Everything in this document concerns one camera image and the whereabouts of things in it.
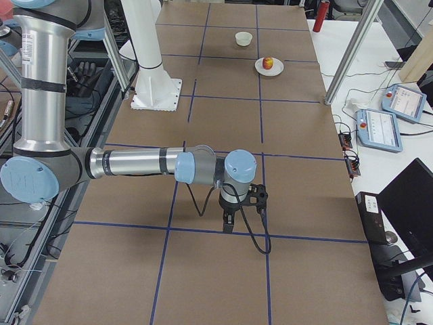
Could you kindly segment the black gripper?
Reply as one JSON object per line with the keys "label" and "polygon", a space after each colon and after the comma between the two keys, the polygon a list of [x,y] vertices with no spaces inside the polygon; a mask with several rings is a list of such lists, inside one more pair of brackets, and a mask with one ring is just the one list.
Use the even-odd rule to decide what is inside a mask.
{"label": "black gripper", "polygon": [[240,210],[241,202],[236,196],[228,194],[224,189],[220,190],[219,205],[223,209],[223,233],[231,234],[235,225],[235,213]]}

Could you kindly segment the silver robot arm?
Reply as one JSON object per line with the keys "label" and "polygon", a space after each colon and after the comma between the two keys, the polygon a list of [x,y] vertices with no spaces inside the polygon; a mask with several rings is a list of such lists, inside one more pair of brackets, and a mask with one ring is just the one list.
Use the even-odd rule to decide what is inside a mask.
{"label": "silver robot arm", "polygon": [[245,206],[265,210],[267,194],[253,182],[256,159],[246,150],[221,157],[206,145],[141,150],[69,146],[64,139],[68,43],[106,38],[104,3],[14,1],[13,16],[22,29],[22,130],[13,156],[1,167],[1,183],[16,200],[47,201],[104,175],[172,175],[181,183],[219,189],[225,233]]}

